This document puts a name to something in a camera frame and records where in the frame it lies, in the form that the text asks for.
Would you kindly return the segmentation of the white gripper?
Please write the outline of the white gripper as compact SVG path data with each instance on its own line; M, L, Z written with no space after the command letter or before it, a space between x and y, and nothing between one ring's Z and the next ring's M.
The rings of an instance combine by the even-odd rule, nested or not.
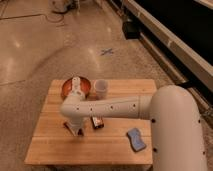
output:
M70 125L71 130L74 133L77 133L84 126L84 118L83 117L70 118L68 123Z

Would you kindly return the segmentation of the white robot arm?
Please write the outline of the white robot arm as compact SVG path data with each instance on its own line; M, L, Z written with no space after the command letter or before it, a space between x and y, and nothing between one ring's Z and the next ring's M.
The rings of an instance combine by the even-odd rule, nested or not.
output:
M151 121L153 171L208 171L198 106L184 88L170 85L153 95L82 101L68 95L61 113L70 118L102 116Z

